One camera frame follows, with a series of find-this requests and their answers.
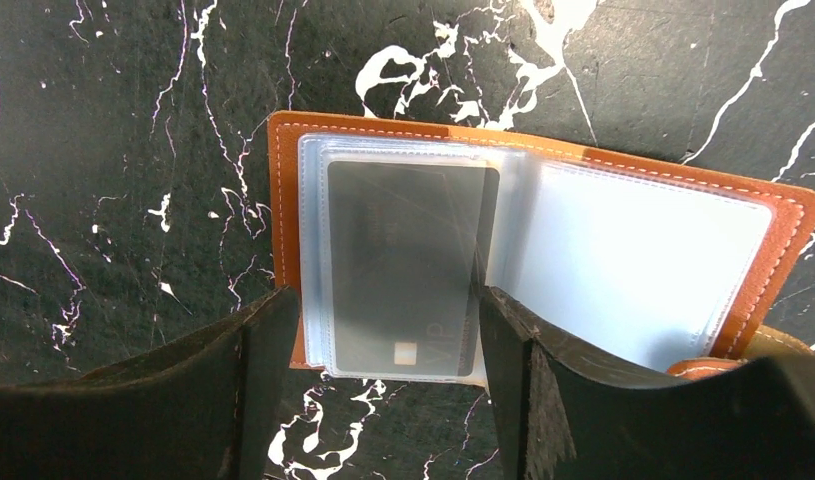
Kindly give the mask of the black VIP credit card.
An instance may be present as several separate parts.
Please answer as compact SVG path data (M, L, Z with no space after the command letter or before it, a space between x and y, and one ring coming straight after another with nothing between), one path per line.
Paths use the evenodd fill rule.
M327 174L336 368L471 374L498 172L338 161Z

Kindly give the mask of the brown leather card holder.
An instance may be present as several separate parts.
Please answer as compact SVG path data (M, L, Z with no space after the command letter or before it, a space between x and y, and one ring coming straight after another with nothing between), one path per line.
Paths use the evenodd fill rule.
M815 230L815 191L534 135L281 111L267 122L274 267L296 288L292 364L336 377L485 385L478 322L464 377L343 373L334 363L328 174L338 161L492 168L482 290L662 373L769 354L764 324Z

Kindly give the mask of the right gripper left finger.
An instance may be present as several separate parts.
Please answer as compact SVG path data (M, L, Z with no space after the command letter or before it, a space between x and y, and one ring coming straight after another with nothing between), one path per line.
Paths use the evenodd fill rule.
M0 386L0 479L260 479L299 320L283 287L80 378Z

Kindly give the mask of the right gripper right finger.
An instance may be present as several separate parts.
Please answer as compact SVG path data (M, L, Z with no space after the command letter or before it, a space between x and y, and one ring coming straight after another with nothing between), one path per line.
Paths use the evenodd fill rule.
M662 373L496 287L479 314L507 479L815 479L815 354L783 335L769 354Z

